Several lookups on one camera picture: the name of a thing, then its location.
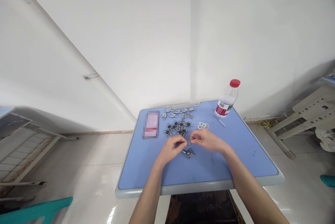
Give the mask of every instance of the teal chair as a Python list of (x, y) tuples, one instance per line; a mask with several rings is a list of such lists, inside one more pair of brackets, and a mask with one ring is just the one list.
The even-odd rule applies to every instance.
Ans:
[(17, 211), (0, 215), (1, 224), (24, 224), (44, 217), (43, 224), (51, 224), (57, 212), (71, 205), (73, 197), (46, 201)]
[(321, 175), (320, 179), (326, 186), (335, 187), (335, 176)]

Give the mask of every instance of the tiled floor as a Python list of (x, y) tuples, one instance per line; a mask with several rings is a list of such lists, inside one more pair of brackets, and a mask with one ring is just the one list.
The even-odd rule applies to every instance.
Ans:
[[(285, 143), (296, 154), (287, 158), (264, 129), (250, 126), (286, 183), (266, 191), (290, 223), (335, 223), (335, 189), (326, 187), (321, 174), (335, 175), (335, 155), (324, 152), (313, 136), (297, 136)], [(72, 195), (72, 205), (60, 211), (55, 223), (128, 223), (137, 199), (119, 200), (114, 190), (131, 134), (87, 135), (79, 141), (58, 142), (25, 177), (25, 181), (46, 180), (42, 189), (16, 188), (12, 195), (34, 194), (38, 203)], [(233, 197), (247, 224), (252, 223), (236, 190)], [(155, 223), (165, 223), (170, 197), (159, 200)]]

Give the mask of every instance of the rug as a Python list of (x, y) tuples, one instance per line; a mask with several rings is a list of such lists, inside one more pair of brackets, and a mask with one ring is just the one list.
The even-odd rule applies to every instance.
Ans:
[(165, 224), (245, 224), (229, 190), (171, 195)]

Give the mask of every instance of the hand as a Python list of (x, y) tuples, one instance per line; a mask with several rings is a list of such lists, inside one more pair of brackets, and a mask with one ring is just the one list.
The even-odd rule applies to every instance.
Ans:
[(223, 152), (230, 146), (207, 129), (195, 130), (191, 134), (191, 143), (198, 144), (210, 151)]
[(181, 135), (175, 135), (168, 138), (161, 152), (159, 153), (156, 162), (162, 166), (165, 166), (167, 163), (173, 160), (186, 146), (187, 141)]

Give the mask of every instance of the gray table trim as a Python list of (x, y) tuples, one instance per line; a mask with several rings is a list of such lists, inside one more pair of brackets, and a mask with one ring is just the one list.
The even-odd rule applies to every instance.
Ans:
[[(161, 106), (161, 107), (173, 107), (173, 108), (177, 108), (175, 106)], [(139, 112), (139, 114), (137, 116), (137, 120), (136, 120), (135, 126), (137, 125), (137, 121), (138, 121), (140, 112)], [(253, 134), (253, 132), (250, 130), (250, 128), (248, 127), (248, 125), (243, 121), (243, 119), (241, 117), (240, 117), (240, 119), (242, 120), (242, 122), (244, 123), (244, 125), (249, 129), (249, 131), (251, 132), (251, 134), (255, 137), (255, 139), (257, 140), (257, 142), (259, 143), (259, 145), (263, 149), (263, 151), (270, 158), (270, 160), (272, 161), (272, 163), (274, 164), (274, 166), (276, 167), (276, 169), (278, 171), (277, 175), (257, 177), (256, 178), (257, 181), (262, 186), (274, 186), (274, 185), (284, 184), (285, 183), (285, 178), (284, 178), (283, 173), (279, 170), (279, 168), (277, 167), (277, 165), (273, 162), (273, 160), (271, 159), (271, 157), (269, 156), (269, 154), (266, 152), (266, 150), (264, 149), (264, 147), (262, 146), (262, 144), (258, 141), (258, 139)], [(125, 165), (125, 162), (126, 162), (126, 159), (127, 159), (127, 156), (128, 156), (128, 152), (129, 152), (130, 146), (131, 146), (131, 142), (130, 142), (130, 144), (128, 146), (127, 155), (126, 155), (125, 160), (124, 160), (124, 162), (122, 164), (121, 173), (119, 175), (119, 180), (118, 180), (118, 183), (117, 183), (117, 186), (116, 186), (116, 189), (115, 189), (115, 196), (118, 199), (137, 198), (137, 197), (139, 197), (141, 195), (141, 193), (143, 191), (143, 188), (134, 188), (134, 189), (125, 189), (125, 190), (120, 190), (119, 189), (120, 178), (121, 178), (121, 175), (122, 175), (122, 172), (123, 172), (123, 167)], [(162, 186), (161, 187), (161, 195), (198, 193), (198, 192), (230, 190), (230, 189), (235, 189), (233, 180), (218, 180), (218, 181), (208, 181), (208, 182), (200, 182), (200, 183), (190, 183), (190, 184), (179, 184), (179, 185)]]

